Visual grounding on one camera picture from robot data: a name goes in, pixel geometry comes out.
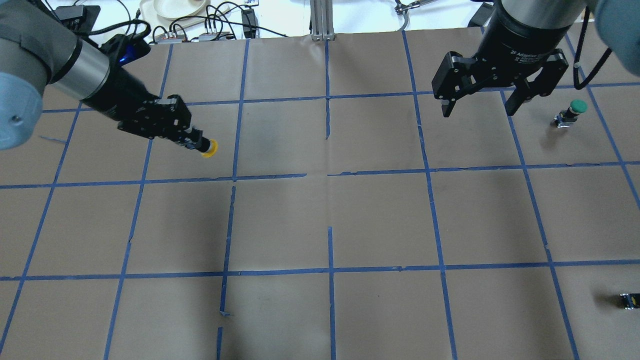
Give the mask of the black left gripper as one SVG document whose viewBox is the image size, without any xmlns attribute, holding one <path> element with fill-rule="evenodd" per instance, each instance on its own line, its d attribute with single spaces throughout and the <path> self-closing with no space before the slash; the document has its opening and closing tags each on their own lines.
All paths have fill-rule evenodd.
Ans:
<svg viewBox="0 0 640 360">
<path fill-rule="evenodd" d="M 144 101 L 128 119 L 118 123 L 118 129 L 133 135 L 169 141 L 184 141 L 190 129 L 192 114 L 180 95 L 170 95 Z"/>
</svg>

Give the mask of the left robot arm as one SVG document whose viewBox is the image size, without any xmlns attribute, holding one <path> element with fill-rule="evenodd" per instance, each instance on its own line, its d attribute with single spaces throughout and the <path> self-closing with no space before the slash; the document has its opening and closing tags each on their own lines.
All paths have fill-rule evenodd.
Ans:
<svg viewBox="0 0 640 360">
<path fill-rule="evenodd" d="M 117 51 L 94 47 L 57 22 L 39 1 L 3 0 L 0 9 L 2 150 L 30 139 L 48 85 L 116 121 L 123 132 L 208 150 L 210 142 L 191 126 L 183 99 L 149 92 L 122 67 Z"/>
</svg>

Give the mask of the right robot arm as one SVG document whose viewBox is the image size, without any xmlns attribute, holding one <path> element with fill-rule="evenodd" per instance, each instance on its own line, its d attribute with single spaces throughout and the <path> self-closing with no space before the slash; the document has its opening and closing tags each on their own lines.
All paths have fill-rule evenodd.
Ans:
<svg viewBox="0 0 640 360">
<path fill-rule="evenodd" d="M 581 13 L 592 13 L 599 38 L 629 73 L 639 75 L 637 0 L 496 0 L 473 57 L 450 51 L 431 82 L 449 117 L 464 96 L 514 86 L 505 104 L 513 116 L 525 102 L 553 93 L 569 68 L 558 48 Z"/>
</svg>

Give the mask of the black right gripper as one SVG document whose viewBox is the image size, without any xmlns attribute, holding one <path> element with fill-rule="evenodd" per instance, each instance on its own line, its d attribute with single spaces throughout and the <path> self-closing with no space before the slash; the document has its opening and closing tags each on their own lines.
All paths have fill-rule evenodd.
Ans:
<svg viewBox="0 0 640 360">
<path fill-rule="evenodd" d="M 442 100 L 442 116 L 448 118 L 464 96 L 485 88 L 515 87 L 504 105 L 512 117 L 532 97 L 550 95 L 568 68 L 560 48 L 527 54 L 503 43 L 484 44 L 472 57 L 447 52 L 432 79 L 432 92 Z"/>
</svg>

